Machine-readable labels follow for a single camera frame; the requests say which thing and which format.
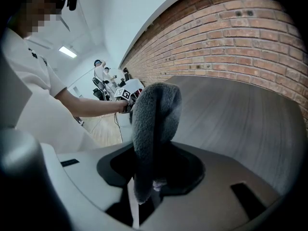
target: person in background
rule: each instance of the person in background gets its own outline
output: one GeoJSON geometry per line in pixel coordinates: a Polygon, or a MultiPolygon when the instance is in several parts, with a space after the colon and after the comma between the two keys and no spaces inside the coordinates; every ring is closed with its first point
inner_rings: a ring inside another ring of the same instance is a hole
{"type": "Polygon", "coordinates": [[[30,50],[24,40],[38,26],[43,26],[50,14],[59,13],[59,1],[24,0],[3,34],[3,55],[32,92],[16,127],[29,132],[41,143],[50,144],[56,153],[99,148],[73,116],[92,117],[123,112],[128,102],[105,102],[73,96],[46,59],[30,50]]]}
{"type": "Polygon", "coordinates": [[[99,81],[104,82],[106,85],[106,91],[110,95],[111,99],[114,99],[116,93],[117,84],[115,83],[116,76],[110,76],[110,68],[105,67],[106,62],[103,60],[95,60],[94,62],[94,76],[99,79],[99,81]]]}

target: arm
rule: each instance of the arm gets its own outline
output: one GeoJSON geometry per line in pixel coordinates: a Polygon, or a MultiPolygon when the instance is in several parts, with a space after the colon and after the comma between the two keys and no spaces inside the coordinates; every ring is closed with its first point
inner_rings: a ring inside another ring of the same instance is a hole
{"type": "Polygon", "coordinates": [[[128,102],[124,100],[113,102],[77,98],[66,88],[59,92],[55,99],[59,100],[73,116],[81,117],[94,117],[123,112],[124,107],[128,105],[128,102]]]}

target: fluorescent light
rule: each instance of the fluorescent light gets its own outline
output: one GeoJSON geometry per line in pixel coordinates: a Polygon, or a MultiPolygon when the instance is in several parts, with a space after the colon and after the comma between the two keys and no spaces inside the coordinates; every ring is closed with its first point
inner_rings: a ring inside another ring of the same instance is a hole
{"type": "Polygon", "coordinates": [[[68,56],[70,56],[70,57],[72,57],[72,58],[77,57],[77,55],[76,55],[75,53],[71,52],[68,48],[66,48],[66,47],[64,47],[64,46],[62,46],[62,47],[59,49],[59,51],[63,52],[64,54],[66,54],[66,55],[68,55],[68,56]]]}

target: cable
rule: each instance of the cable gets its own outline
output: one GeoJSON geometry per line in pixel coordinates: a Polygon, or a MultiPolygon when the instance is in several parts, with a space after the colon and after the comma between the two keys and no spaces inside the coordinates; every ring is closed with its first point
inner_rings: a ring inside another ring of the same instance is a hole
{"type": "Polygon", "coordinates": [[[92,132],[96,129],[97,125],[99,125],[99,123],[101,122],[101,120],[102,120],[102,117],[101,117],[100,121],[99,121],[99,122],[95,125],[95,127],[92,129],[92,132]]]}
{"type": "Polygon", "coordinates": [[[116,113],[115,113],[115,117],[114,117],[114,122],[115,122],[115,124],[117,124],[117,126],[119,127],[120,135],[121,135],[121,140],[122,140],[122,142],[123,142],[122,133],[121,133],[121,128],[120,128],[120,126],[119,126],[119,122],[117,121],[116,113]]]}

